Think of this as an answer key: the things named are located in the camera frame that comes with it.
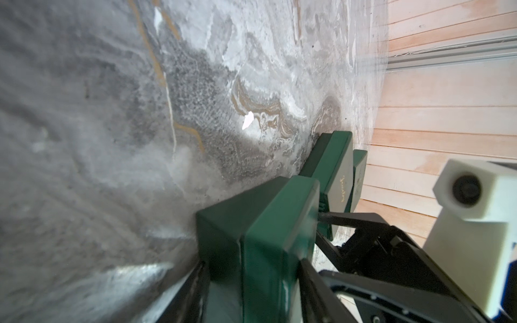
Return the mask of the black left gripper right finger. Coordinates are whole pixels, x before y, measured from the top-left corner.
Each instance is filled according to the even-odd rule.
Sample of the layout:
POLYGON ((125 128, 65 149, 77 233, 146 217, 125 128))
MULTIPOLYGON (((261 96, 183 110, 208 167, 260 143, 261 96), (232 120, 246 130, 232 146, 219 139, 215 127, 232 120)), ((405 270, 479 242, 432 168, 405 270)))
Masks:
POLYGON ((303 322, 357 322, 306 258, 298 266, 303 322))

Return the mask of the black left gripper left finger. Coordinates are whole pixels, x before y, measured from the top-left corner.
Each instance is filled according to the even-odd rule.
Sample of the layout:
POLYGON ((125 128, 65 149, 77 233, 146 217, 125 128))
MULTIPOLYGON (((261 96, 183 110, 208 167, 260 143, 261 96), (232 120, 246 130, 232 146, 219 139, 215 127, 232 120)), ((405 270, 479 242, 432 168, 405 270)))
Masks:
POLYGON ((163 311, 157 323, 204 322, 209 285, 208 266, 205 262, 200 261, 163 311))

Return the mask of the small green box lid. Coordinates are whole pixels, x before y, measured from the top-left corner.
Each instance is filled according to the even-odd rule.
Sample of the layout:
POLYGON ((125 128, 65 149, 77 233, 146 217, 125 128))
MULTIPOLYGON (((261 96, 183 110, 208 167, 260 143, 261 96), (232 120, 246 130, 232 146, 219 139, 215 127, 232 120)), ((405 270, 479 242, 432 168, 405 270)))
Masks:
POLYGON ((368 152, 361 149, 354 149, 354 185, 350 196, 350 212, 354 212, 362 193, 368 152))

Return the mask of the large green jewelry box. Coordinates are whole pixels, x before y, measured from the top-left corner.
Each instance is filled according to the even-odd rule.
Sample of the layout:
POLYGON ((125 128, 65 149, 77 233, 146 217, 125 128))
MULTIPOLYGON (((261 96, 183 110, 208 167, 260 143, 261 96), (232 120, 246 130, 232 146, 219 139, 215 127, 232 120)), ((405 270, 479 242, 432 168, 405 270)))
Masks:
POLYGON ((319 181, 319 212, 344 213, 354 185, 352 132, 321 134, 299 175, 319 181))

